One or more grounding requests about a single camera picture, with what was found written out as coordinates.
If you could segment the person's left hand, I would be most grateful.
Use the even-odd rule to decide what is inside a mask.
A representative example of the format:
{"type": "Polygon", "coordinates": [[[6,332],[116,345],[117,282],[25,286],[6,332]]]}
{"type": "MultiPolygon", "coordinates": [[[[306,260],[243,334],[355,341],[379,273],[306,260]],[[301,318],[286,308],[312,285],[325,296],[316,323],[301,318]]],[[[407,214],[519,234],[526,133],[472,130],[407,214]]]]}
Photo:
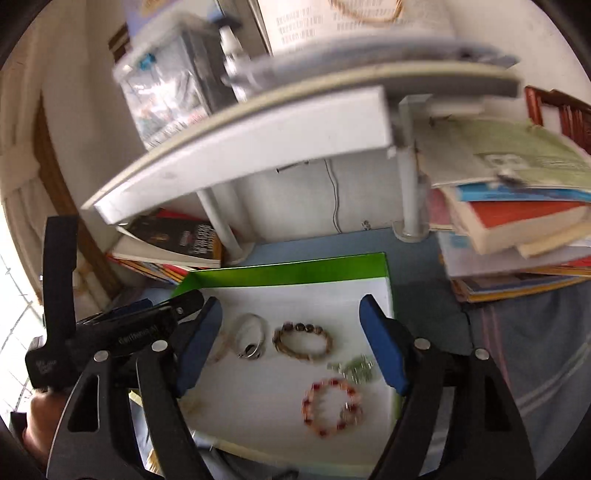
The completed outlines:
{"type": "Polygon", "coordinates": [[[68,396],[61,392],[36,392],[26,414],[23,445],[42,467],[47,465],[54,435],[68,396]]]}

